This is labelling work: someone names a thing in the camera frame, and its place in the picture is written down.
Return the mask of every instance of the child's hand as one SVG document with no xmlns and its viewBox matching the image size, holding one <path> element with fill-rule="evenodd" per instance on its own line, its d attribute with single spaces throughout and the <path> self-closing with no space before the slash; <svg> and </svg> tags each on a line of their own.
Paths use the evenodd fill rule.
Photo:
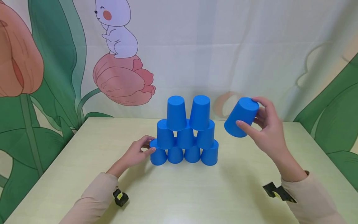
<svg viewBox="0 0 358 224">
<path fill-rule="evenodd" d="M 254 97 L 253 101 L 261 103 L 265 108 L 259 108 L 254 123 L 262 130 L 258 131 L 243 121 L 236 124 L 246 132 L 270 158 L 277 159 L 278 156 L 286 155 L 288 152 L 282 121 L 277 115 L 275 106 L 271 101 L 263 97 Z"/>
<path fill-rule="evenodd" d="M 148 156 L 155 152 L 155 148 L 142 151 L 142 148 L 149 148 L 149 143 L 154 137 L 145 135 L 138 141 L 134 141 L 126 153 L 107 171 L 119 178 L 122 173 L 131 166 L 135 166 L 144 161 Z"/>
<path fill-rule="evenodd" d="M 141 139 L 134 141 L 122 158 L 120 158 L 121 162 L 129 168 L 144 161 L 148 156 L 155 152 L 155 148 L 150 148 L 144 152 L 142 151 L 142 148 L 149 148 L 149 143 L 153 139 L 155 138 L 145 135 Z"/>
</svg>

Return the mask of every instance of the sleeve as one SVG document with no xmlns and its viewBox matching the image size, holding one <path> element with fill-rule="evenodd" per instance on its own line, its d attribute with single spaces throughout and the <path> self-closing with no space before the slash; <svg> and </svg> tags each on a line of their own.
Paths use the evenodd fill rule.
<svg viewBox="0 0 358 224">
<path fill-rule="evenodd" d="M 322 184 L 309 172 L 300 182 L 286 182 L 282 187 L 297 203 L 287 202 L 300 224 L 346 224 Z"/>
<path fill-rule="evenodd" d="M 113 192 L 117 187 L 118 179 L 115 176 L 100 173 L 63 217 L 60 224 L 94 223 L 113 201 Z"/>
</svg>

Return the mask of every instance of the white rabbit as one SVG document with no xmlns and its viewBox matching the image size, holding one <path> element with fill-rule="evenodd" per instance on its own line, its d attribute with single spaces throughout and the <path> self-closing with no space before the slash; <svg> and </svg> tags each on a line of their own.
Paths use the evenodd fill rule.
<svg viewBox="0 0 358 224">
<path fill-rule="evenodd" d="M 138 42 L 125 27 L 131 19 L 127 0 L 96 0 L 97 19 L 107 31 L 102 37 L 107 40 L 110 54 L 115 58 L 130 58 L 137 54 Z"/>
</svg>

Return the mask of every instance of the blue plastic cup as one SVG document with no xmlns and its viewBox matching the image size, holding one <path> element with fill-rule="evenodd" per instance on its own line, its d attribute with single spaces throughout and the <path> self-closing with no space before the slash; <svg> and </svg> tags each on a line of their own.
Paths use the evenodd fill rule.
<svg viewBox="0 0 358 224">
<path fill-rule="evenodd" d="M 210 149 L 214 143 L 215 123 L 209 120 L 209 127 L 203 131 L 198 131 L 197 146 L 202 149 Z"/>
<path fill-rule="evenodd" d="M 227 133 L 234 137 L 242 138 L 247 134 L 236 125 L 237 120 L 242 120 L 251 125 L 255 118 L 259 105 L 251 98 L 243 97 L 239 99 L 236 106 L 225 121 L 224 127 Z"/>
<path fill-rule="evenodd" d="M 174 146 L 174 133 L 167 127 L 167 120 L 163 119 L 157 123 L 158 147 L 161 149 L 171 149 Z"/>
<path fill-rule="evenodd" d="M 169 130 L 174 132 L 181 131 L 187 126 L 187 115 L 185 113 L 185 102 L 183 97 L 169 97 L 166 119 Z"/>
<path fill-rule="evenodd" d="M 203 149 L 201 161 L 207 166 L 213 166 L 218 162 L 219 143 L 214 140 L 210 149 Z"/>
<path fill-rule="evenodd" d="M 152 162 L 152 164 L 153 164 L 153 165 L 156 165 L 156 166 L 163 165 L 163 164 L 166 162 L 167 155 L 166 155 L 164 149 L 160 149 L 160 148 L 158 147 L 158 145 L 157 145 L 157 139 L 152 140 L 152 141 L 149 143 L 149 146 L 150 146 L 151 148 L 153 148 L 153 147 L 156 148 L 155 152 L 150 155 L 150 161 Z"/>
<path fill-rule="evenodd" d="M 190 149 L 185 150 L 184 158 L 189 163 L 196 163 L 200 160 L 200 148 L 196 145 L 195 138 L 194 138 L 194 145 Z"/>
<path fill-rule="evenodd" d="M 178 147 L 176 144 L 171 149 L 168 149 L 168 161 L 177 164 L 183 161 L 184 153 L 183 150 Z"/>
<path fill-rule="evenodd" d="M 196 96 L 193 99 L 192 111 L 189 125 L 192 129 L 203 131 L 209 126 L 210 98 L 207 96 Z"/>
<path fill-rule="evenodd" d="M 177 133 L 176 143 L 182 149 L 190 149 L 194 145 L 194 131 L 189 126 L 189 119 L 186 128 Z"/>
</svg>

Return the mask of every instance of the light green table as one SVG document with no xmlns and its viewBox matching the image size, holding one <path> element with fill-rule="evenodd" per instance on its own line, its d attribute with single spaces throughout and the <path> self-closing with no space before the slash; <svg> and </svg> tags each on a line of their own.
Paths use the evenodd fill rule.
<svg viewBox="0 0 358 224">
<path fill-rule="evenodd" d="M 89 118 L 6 224 L 58 223 L 84 189 L 145 134 L 156 135 L 156 119 Z M 129 169 L 120 189 L 130 202 L 112 204 L 99 223 L 298 223 L 286 203 L 262 186 L 280 185 L 275 165 L 249 138 L 227 134 L 216 121 L 219 161 L 208 167 L 185 160 L 150 161 Z M 326 186 L 348 223 L 356 223 L 358 193 L 298 123 L 284 123 L 288 147 L 298 162 Z"/>
</svg>

